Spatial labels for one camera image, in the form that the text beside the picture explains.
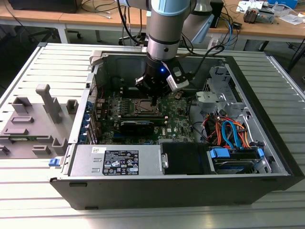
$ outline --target computer case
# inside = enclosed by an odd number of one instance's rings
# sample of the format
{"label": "computer case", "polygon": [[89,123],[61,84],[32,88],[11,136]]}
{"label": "computer case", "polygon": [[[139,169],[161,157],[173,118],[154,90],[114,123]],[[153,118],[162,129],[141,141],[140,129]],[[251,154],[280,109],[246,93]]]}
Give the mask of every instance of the computer case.
{"label": "computer case", "polygon": [[82,0],[8,0],[14,10],[42,10],[76,13]]}
{"label": "computer case", "polygon": [[210,28],[216,28],[221,14],[221,10],[224,6],[224,2],[222,0],[211,0],[210,4],[212,7],[212,14],[214,15],[214,19],[211,23]]}

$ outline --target slotted metal surface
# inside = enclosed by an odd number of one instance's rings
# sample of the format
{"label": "slotted metal surface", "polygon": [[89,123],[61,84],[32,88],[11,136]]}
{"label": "slotted metal surface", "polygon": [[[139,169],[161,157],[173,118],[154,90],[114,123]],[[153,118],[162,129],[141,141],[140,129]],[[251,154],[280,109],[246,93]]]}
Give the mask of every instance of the slotted metal surface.
{"label": "slotted metal surface", "polygon": [[[48,44],[38,48],[18,76],[20,80],[15,82],[16,87],[7,98],[0,100],[0,129],[10,118],[13,111],[10,103],[16,96],[28,96],[32,103],[42,102],[35,94],[39,83],[49,83],[51,95],[56,96],[60,103],[72,98],[79,100],[90,72],[88,60],[91,51],[116,49],[122,48],[74,44]],[[127,52],[140,50],[126,48]],[[305,96],[302,91],[277,62],[264,53],[221,54],[234,56],[305,172]],[[47,159],[0,160],[1,228],[305,228],[304,181],[287,191],[270,193],[251,206],[76,211],[49,185],[47,177],[51,172],[58,171],[49,169]]]}

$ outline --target motherboard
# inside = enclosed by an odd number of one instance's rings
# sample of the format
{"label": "motherboard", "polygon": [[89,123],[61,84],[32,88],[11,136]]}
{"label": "motherboard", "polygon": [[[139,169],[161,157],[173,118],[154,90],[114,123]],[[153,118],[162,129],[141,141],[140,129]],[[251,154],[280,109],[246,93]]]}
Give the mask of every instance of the motherboard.
{"label": "motherboard", "polygon": [[98,119],[102,145],[159,145],[163,142],[194,142],[186,115],[183,93],[171,93],[156,106],[146,96],[105,93]]}

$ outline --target sticker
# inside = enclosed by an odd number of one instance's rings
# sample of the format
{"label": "sticker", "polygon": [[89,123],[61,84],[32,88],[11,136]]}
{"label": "sticker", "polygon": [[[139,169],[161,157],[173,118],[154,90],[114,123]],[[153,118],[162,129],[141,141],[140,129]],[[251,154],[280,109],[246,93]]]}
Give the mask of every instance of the sticker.
{"label": "sticker", "polygon": [[104,149],[105,152],[103,163],[103,174],[105,176],[139,174],[138,150],[106,150],[106,148],[102,149]]}
{"label": "sticker", "polygon": [[10,138],[12,141],[28,141],[27,138]]}
{"label": "sticker", "polygon": [[92,154],[103,154],[106,151],[106,147],[92,147]]}

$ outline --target power supply label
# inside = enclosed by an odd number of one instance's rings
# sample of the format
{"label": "power supply label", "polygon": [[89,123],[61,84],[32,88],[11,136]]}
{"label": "power supply label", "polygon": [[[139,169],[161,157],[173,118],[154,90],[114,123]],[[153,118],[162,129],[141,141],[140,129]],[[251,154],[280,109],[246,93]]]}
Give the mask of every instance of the power supply label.
{"label": "power supply label", "polygon": [[138,175],[138,150],[106,150],[104,156],[103,174],[110,175]]}

